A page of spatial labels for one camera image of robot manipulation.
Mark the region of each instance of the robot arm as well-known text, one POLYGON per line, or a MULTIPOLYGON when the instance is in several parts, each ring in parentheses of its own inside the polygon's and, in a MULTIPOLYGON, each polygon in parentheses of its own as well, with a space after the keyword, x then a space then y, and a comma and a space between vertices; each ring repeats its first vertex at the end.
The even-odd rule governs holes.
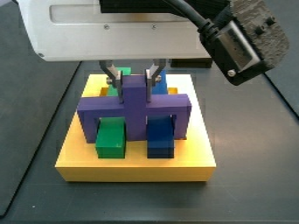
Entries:
POLYGON ((262 0, 100 0, 100 4, 108 13, 168 12, 188 18, 198 27, 202 45, 234 85, 272 69, 286 55, 287 37, 262 0))
POLYGON ((188 59, 210 54, 228 81, 239 85, 272 69, 288 49, 262 0, 19 0, 19 4, 33 50, 48 61, 188 59))

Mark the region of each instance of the green block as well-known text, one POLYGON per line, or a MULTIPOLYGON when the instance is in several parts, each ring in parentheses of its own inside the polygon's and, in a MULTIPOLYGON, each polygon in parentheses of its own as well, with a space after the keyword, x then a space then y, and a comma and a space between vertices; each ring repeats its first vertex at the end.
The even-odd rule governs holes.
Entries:
MULTIPOLYGON (((116 69, 123 71, 123 75, 131 74, 131 67, 118 67, 116 69)), ((118 96, 118 90, 115 88, 112 88, 111 85, 108 86, 107 95, 118 96)))
POLYGON ((123 117, 106 117, 100 119, 96 140, 98 156, 106 158, 123 158, 126 155, 126 119, 123 117))

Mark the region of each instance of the black cable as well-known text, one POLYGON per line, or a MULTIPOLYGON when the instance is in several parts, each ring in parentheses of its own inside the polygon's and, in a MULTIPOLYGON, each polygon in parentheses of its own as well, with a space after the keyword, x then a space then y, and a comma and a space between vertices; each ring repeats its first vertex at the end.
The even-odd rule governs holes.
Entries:
POLYGON ((199 30, 207 24, 206 18, 200 13, 184 2, 184 0, 164 0, 199 27, 199 30))

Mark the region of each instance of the yellow block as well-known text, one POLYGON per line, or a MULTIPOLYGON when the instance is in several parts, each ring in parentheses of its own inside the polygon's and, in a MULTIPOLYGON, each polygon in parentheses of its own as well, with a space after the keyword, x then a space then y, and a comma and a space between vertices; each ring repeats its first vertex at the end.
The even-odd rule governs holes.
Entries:
MULTIPOLYGON (((126 143, 126 159, 99 159, 95 144, 86 142, 75 114, 62 146, 56 169, 66 181, 164 182, 207 181, 216 168, 211 143, 190 75, 167 75, 167 85, 188 94, 192 110, 187 140, 175 141, 174 158, 148 159, 146 141, 126 143)), ((84 96, 99 96, 106 75, 91 75, 84 96)))

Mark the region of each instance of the black table surface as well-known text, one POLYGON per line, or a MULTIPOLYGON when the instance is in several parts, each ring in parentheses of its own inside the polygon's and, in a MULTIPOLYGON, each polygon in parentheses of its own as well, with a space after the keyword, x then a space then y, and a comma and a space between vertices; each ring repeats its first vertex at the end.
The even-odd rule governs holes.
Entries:
MULTIPOLYGON (((151 61, 119 61, 140 74, 151 61)), ((240 87, 219 69, 191 74, 218 168, 207 183, 67 183, 55 162, 88 75, 84 62, 0 222, 299 221, 299 122, 266 76, 240 87)))

